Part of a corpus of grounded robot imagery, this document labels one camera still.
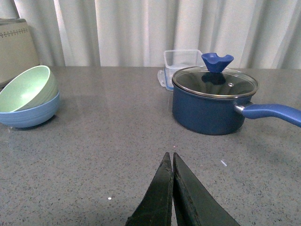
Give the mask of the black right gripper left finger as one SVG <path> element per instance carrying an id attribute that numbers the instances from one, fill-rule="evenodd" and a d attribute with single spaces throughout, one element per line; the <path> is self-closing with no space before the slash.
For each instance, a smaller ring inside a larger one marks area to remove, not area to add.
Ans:
<path id="1" fill-rule="evenodd" d="M 127 226 L 170 226 L 174 173 L 170 154 L 165 153 L 141 203 L 126 222 Z"/>

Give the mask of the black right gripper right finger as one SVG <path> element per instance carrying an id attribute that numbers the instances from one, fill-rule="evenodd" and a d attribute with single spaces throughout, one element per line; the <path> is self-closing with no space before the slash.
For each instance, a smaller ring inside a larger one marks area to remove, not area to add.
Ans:
<path id="1" fill-rule="evenodd" d="M 238 226 L 212 197 L 179 154 L 173 155 L 174 208 L 179 226 Z"/>

